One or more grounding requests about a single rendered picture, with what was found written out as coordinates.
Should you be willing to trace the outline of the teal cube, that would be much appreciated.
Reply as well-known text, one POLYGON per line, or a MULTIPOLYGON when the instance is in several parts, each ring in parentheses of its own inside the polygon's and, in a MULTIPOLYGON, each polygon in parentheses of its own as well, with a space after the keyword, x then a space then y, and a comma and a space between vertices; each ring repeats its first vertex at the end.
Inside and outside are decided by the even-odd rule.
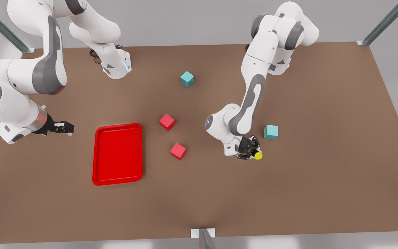
POLYGON ((278 126, 267 125, 264 128, 264 139, 275 140, 278 137, 278 126))
POLYGON ((180 76, 180 80, 184 86, 190 87, 194 83, 195 78, 194 75, 186 71, 180 76))

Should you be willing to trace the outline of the red cube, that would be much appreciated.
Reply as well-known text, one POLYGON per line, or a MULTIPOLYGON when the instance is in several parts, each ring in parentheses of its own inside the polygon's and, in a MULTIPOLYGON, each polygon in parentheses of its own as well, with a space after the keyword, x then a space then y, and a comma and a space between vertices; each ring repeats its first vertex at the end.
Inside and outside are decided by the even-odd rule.
POLYGON ((182 160, 187 152, 187 149, 182 145, 175 143, 175 145, 170 150, 170 154, 177 158, 178 160, 182 160))
POLYGON ((167 131, 170 131, 176 124, 175 120, 167 113, 160 118, 159 123, 167 131))

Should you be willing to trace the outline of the red rectangular tray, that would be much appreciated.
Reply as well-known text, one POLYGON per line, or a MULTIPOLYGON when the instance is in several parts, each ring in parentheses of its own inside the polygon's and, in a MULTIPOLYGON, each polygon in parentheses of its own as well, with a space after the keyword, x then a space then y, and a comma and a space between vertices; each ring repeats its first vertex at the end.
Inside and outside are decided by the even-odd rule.
POLYGON ((93 184, 131 183, 143 176, 142 126, 125 123, 95 131, 93 184))

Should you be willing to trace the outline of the silver frame post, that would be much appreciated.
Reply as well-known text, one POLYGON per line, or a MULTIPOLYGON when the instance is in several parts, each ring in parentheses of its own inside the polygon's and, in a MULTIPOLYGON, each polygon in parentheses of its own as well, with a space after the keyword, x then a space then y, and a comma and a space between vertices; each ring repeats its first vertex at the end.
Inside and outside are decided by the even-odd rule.
POLYGON ((213 241, 216 237, 215 228, 191 229, 190 237, 198 239, 198 249, 218 249, 213 241))
POLYGON ((398 18, 398 3, 391 11, 373 28, 373 30, 363 39, 356 41, 358 47, 368 47, 373 41, 386 30, 395 19, 398 18))
POLYGON ((4 36, 16 49, 23 54, 35 52, 35 48, 29 48, 21 39, 15 35, 1 20, 0 20, 0 34, 4 36))

